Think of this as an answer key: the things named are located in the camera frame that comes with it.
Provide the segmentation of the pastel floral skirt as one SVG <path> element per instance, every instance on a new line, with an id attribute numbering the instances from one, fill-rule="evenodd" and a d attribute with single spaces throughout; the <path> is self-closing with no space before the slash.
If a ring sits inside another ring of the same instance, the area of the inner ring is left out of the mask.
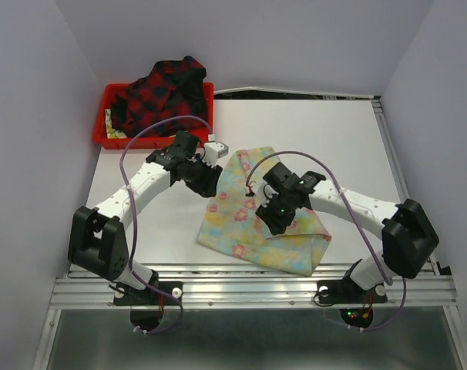
<path id="1" fill-rule="evenodd" d="M 273 152 L 265 146 L 232 155 L 218 181 L 217 195 L 207 206 L 197 242 L 252 264 L 309 277 L 331 242 L 317 214 L 306 208 L 297 210 L 286 233 L 273 236 L 255 214 L 259 201 L 245 193 L 249 172 Z"/>

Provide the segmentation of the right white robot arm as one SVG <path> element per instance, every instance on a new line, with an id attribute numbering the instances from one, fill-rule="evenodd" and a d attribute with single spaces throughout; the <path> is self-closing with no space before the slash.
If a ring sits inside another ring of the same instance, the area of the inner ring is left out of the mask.
<path id="1" fill-rule="evenodd" d="M 359 304 L 367 297 L 385 302 L 386 279 L 415 278 L 439 243 L 422 205 L 412 199 L 394 203 L 367 197 L 319 173 L 307 171 L 299 177 L 282 163 L 248 188 L 260 201 L 256 215 L 274 236 L 284 234 L 304 209 L 352 222 L 360 234 L 370 232 L 382 242 L 380 251 L 353 263 L 342 279 L 320 282 L 322 305 Z"/>

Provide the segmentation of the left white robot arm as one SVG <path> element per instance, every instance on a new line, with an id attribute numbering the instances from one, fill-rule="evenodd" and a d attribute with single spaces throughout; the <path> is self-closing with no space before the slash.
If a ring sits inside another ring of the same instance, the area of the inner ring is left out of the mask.
<path id="1" fill-rule="evenodd" d="M 99 277 L 132 288 L 143 304 L 157 296 L 172 295 L 159 289 L 158 274 L 135 262 L 136 245 L 128 245 L 126 231 L 137 227 L 139 213 L 160 193 L 182 181 L 203 198 L 217 194 L 226 144 L 209 135 L 201 144 L 197 136 L 180 131 L 171 145 L 154 150 L 132 177 L 112 196 L 92 208 L 80 207 L 73 215 L 68 259 Z"/>

